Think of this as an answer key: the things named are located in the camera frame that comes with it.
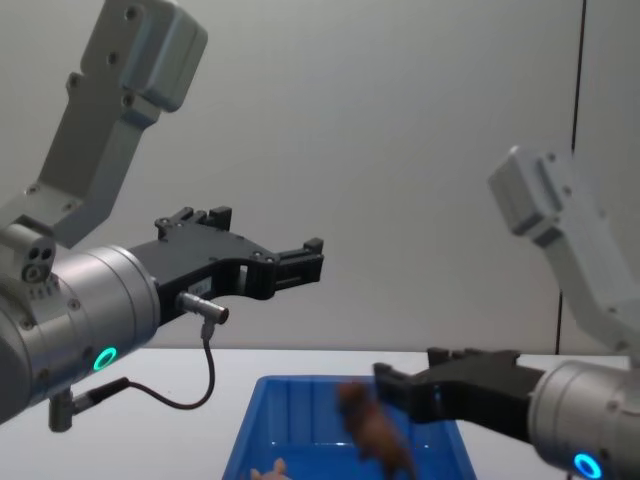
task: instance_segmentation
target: white wall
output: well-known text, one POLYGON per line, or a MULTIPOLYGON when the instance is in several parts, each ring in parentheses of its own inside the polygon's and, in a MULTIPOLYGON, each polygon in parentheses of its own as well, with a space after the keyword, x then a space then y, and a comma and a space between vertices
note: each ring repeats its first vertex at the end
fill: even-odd
MULTIPOLYGON (((318 285, 220 300, 220 346, 551 351, 555 281, 486 178, 513 144, 569 149, 581 3, 183 0, 209 31, 196 80, 82 246, 226 204, 234 231, 321 236, 327 261, 318 285)), ((0 4, 0 201, 36 177, 100 5, 0 4)), ((154 344, 198 342, 186 319, 154 344)))
MULTIPOLYGON (((587 2, 575 166, 607 210, 614 236, 640 279, 640 2, 587 2)), ((568 309, 561 350, 602 352, 568 309)))

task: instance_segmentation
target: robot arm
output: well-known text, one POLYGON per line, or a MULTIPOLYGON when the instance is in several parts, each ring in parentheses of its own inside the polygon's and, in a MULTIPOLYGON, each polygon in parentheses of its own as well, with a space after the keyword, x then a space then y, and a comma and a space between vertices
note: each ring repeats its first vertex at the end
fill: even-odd
POLYGON ((511 232, 544 251, 580 327, 635 359, 640 287, 569 163, 514 148, 489 184, 511 232))
POLYGON ((171 1, 105 1, 38 181, 0 209, 0 424, 51 399, 50 426, 65 431, 96 401, 74 405, 69 387, 159 326, 200 314, 208 346, 228 316, 211 299, 319 281, 321 240, 272 253, 229 232, 226 207, 159 219, 158 239, 130 250, 56 259, 57 243, 75 245, 109 216, 142 132, 181 106, 206 41, 171 1))
POLYGON ((430 349, 432 368, 417 375, 376 365, 379 396, 416 422, 464 419, 529 442, 585 478, 637 478, 640 290, 605 215, 554 154, 514 148, 489 183, 512 233, 543 249, 578 324, 631 369, 565 362, 544 373, 515 352, 430 349))

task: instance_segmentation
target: plush toy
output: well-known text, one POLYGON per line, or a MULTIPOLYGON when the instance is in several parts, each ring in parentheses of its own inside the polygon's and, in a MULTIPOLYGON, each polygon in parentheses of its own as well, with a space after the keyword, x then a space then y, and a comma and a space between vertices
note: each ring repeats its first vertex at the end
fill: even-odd
POLYGON ((361 460, 373 458, 380 462, 385 480, 392 480, 401 471, 416 480, 415 466, 400 432, 371 398, 367 385, 360 382, 338 385, 338 409, 361 460))
POLYGON ((273 463, 273 471, 264 475, 260 475, 260 472, 255 468, 251 469, 251 480, 291 480, 289 477, 285 477, 285 473, 287 473, 287 466, 284 460, 279 458, 273 463))

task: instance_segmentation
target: blue tray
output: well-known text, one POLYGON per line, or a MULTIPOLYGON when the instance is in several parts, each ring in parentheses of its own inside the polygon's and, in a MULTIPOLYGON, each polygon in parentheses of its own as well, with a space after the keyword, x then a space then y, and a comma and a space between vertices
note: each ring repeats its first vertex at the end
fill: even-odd
MULTIPOLYGON (((248 480, 282 457, 293 480, 382 479, 372 460, 360 462, 336 411, 336 385, 354 377, 292 376, 258 380, 223 480, 248 480)), ((371 377, 358 380, 371 383, 371 377)), ((475 479, 454 422, 412 425, 388 410, 412 446, 420 479, 475 479)))

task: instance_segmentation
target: table surface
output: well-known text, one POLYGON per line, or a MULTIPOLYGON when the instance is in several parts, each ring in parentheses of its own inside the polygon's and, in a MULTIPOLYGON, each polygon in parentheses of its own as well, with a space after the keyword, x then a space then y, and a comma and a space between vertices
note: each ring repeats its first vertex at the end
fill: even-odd
MULTIPOLYGON (((568 358, 625 365, 621 357, 550 355, 523 355, 520 364, 548 369, 568 358)), ((135 390, 79 415, 64 434, 48 430, 46 402, 24 412, 0 426, 0 478, 220 479, 258 378, 369 375, 375 362, 409 373, 427 366, 425 353, 395 352, 219 350, 214 359, 214 395, 192 412, 170 409, 135 390)), ((206 388, 207 367, 202 351, 141 350, 77 384, 74 391, 121 376, 191 402, 206 388)), ((459 428, 479 479, 565 478, 543 464, 530 445, 464 422, 459 428)))

